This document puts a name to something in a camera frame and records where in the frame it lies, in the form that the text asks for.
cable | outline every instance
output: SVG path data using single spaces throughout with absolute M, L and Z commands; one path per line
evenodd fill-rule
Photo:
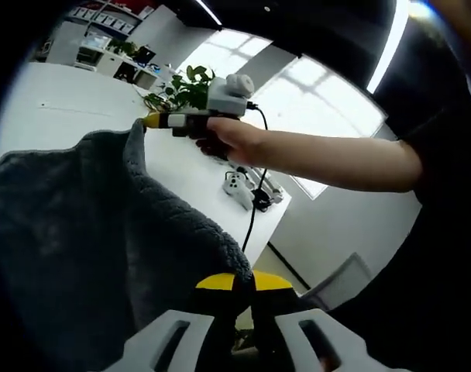
M 248 109 L 249 110 L 257 110 L 260 112 L 261 116 L 263 117 L 263 123 L 265 124 L 265 130 L 268 130 L 268 124 L 266 123 L 266 117 L 265 114 L 263 114 L 263 111 L 261 108 L 258 107 L 258 105 L 248 102 Z M 266 176 L 266 171 L 265 169 L 263 171 L 263 174 L 261 175 L 261 180 L 260 183 L 258 184 L 257 190 L 261 190 L 263 187 L 263 182 L 265 181 L 265 176 Z M 254 218 L 256 216 L 256 204 L 253 203 L 253 211 L 251 212 L 251 222 L 249 223 L 249 228 L 248 232 L 246 233 L 246 238 L 244 239 L 244 244 L 242 245 L 242 252 L 244 253 L 246 251 L 246 246 L 248 245 L 249 237 L 251 236 L 251 232 L 253 231 L 253 225 L 254 225 Z

person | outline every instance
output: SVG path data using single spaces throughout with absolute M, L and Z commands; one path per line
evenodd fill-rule
M 432 5 L 464 40 L 452 47 L 471 56 L 471 0 Z M 471 88 L 471 68 L 466 73 Z M 223 118 L 210 119 L 208 128 L 241 164 L 350 190 L 415 190 L 422 209 L 401 248 L 365 290 L 330 314 L 388 367 L 471 367 L 470 94 L 398 141 L 264 131 Z M 200 146 L 210 154 L 206 142 Z

office desk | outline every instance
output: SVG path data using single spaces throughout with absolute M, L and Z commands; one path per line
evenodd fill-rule
M 94 72 L 58 64 L 32 63 L 20 73 L 0 115 L 0 156 L 11 150 L 62 150 L 86 133 L 127 130 L 147 114 L 135 88 Z M 223 190 L 229 166 L 204 156 L 185 138 L 169 130 L 148 130 L 146 169 L 163 186 L 217 222 L 240 244 L 251 212 Z M 246 255 L 254 265 L 291 201 L 257 212 Z
M 92 50 L 93 52 L 101 54 L 101 58 L 96 65 L 96 69 L 99 74 L 103 74 L 104 76 L 110 76 L 113 78 L 122 64 L 128 64 L 138 70 L 134 81 L 141 88 L 151 89 L 156 80 L 161 79 L 157 73 L 153 72 L 149 68 L 139 66 L 130 57 L 120 56 L 110 50 L 105 50 L 87 44 L 82 44 L 81 49 Z

black sleeve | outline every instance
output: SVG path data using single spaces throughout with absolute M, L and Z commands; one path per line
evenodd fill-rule
M 400 140 L 421 159 L 423 176 L 415 193 L 422 204 L 439 201 L 465 177 L 471 163 L 471 101 L 442 110 Z

yellow tip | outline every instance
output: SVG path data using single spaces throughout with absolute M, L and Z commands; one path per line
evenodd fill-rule
M 254 270 L 257 291 L 272 291 L 275 289 L 292 288 L 292 284 L 277 275 L 262 273 Z
M 156 129 L 160 126 L 160 114 L 155 112 L 143 119 L 144 125 L 148 128 Z
M 231 291 L 234 285 L 234 274 L 216 274 L 200 281 L 196 288 L 218 289 L 223 291 Z

